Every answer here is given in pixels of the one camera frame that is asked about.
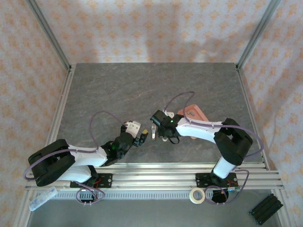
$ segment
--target tape roll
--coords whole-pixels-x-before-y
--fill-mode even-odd
[[[200,200],[196,200],[194,198],[194,192],[201,192],[202,198]],[[194,204],[200,204],[205,200],[205,192],[201,188],[194,188],[193,190],[190,191],[189,193],[189,199],[192,201]]]

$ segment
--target pink object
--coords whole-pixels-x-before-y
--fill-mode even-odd
[[[178,114],[183,115],[183,109],[178,111]],[[196,104],[189,105],[185,107],[185,115],[188,118],[194,119],[194,120],[200,120],[208,122],[208,118],[205,116],[205,114],[202,112],[202,110],[197,106]]]

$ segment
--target patterned wall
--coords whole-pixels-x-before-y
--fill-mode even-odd
[[[0,1],[0,215],[12,226],[27,158],[45,145],[66,70],[25,0]]]
[[[268,154],[303,226],[303,14],[297,0],[280,3],[244,72]]]
[[[269,0],[38,0],[70,63],[237,62]]]

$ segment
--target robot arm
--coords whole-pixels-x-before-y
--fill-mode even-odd
[[[159,137],[178,139],[180,136],[193,136],[215,143],[222,157],[212,170],[214,183],[225,179],[230,171],[241,165],[252,145],[251,137],[243,130],[193,125],[180,114],[171,118],[158,110],[150,120],[158,127]],[[211,125],[238,125],[230,118],[224,122],[203,122],[193,119],[190,121]]]
[[[126,122],[122,125],[120,136],[114,141],[96,148],[79,148],[67,144],[64,139],[55,141],[28,158],[29,164],[33,164],[40,158],[58,150],[72,149],[82,151],[94,151],[93,153],[64,152],[51,156],[35,167],[32,172],[37,186],[46,186],[56,180],[77,181],[87,186],[92,186],[98,177],[94,166],[109,166],[122,159],[128,150],[135,145],[142,145],[148,135],[144,130],[140,137],[137,134],[140,129],[138,122]]]

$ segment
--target gray marble table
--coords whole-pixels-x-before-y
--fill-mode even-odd
[[[88,125],[97,111],[107,110],[122,121],[141,123],[151,133],[150,117],[176,94],[193,90],[196,104],[210,121],[235,119],[252,129],[241,84],[233,63],[81,63],[77,64],[57,138],[75,146],[93,147]],[[169,111],[182,109],[187,96],[176,99]],[[93,132],[102,145],[115,139],[121,124],[107,114],[93,122]],[[250,153],[255,152],[254,144]],[[149,135],[141,147],[133,147],[120,163],[214,163],[220,157],[215,144],[180,138],[178,145]],[[262,162],[261,155],[246,162]]]

